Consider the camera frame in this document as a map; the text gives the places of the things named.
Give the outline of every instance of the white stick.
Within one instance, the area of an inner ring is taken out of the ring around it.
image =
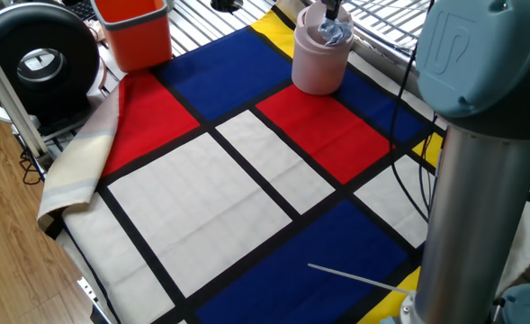
[[[372,284],[372,285],[375,285],[377,287],[388,289],[390,291],[394,291],[394,292],[398,292],[398,293],[404,293],[406,295],[411,295],[412,294],[412,292],[406,291],[404,289],[400,289],[400,288],[397,288],[397,287],[389,286],[389,285],[384,284],[384,283],[375,282],[375,281],[373,281],[371,279],[366,279],[366,278],[363,278],[363,277],[360,277],[360,276],[357,276],[357,275],[346,274],[344,272],[340,272],[340,271],[337,271],[337,270],[329,269],[329,268],[326,268],[324,266],[313,265],[313,264],[309,264],[309,266],[312,267],[312,268],[324,271],[324,272],[331,273],[333,275],[341,275],[341,276],[344,276],[346,278],[358,280],[358,281],[366,283],[366,284]]]

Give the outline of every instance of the blue rectangle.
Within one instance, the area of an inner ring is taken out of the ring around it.
[[[210,121],[291,77],[291,69],[243,29],[173,59],[162,75]]]
[[[381,93],[350,70],[345,72],[343,85],[338,89],[337,95],[349,102],[354,109],[376,122],[389,134],[391,133],[391,119],[395,107],[393,99]],[[424,128],[423,122],[404,108],[399,108],[394,127],[395,139],[402,142],[407,141]]]
[[[342,202],[203,305],[197,316],[203,324],[332,323],[373,287],[308,263],[381,281],[406,258],[353,204]]]

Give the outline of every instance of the orange bin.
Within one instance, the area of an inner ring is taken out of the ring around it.
[[[125,72],[172,57],[165,0],[91,0],[112,54]]]

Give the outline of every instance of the yellow stripe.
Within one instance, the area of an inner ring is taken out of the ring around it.
[[[418,275],[420,275],[420,267],[412,274],[409,274],[398,287],[409,291],[416,290]],[[389,293],[378,305],[364,315],[357,324],[379,324],[381,320],[384,320],[389,316],[399,316],[400,305],[405,297],[407,296],[400,292]]]
[[[294,52],[293,31],[272,10],[251,27],[266,36],[276,47],[292,58]]]
[[[443,143],[443,138],[437,133],[434,133],[433,138],[428,144],[427,156],[425,157],[428,163],[430,163],[433,167],[436,167],[436,163],[438,163],[438,155],[441,152],[442,143]],[[421,141],[412,150],[420,156],[423,152],[423,145],[425,145],[425,141]]]

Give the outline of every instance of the red square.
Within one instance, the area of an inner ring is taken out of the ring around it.
[[[103,176],[199,126],[148,71],[119,85],[119,124]]]
[[[291,85],[256,105],[341,184],[389,152],[389,141],[331,96]]]

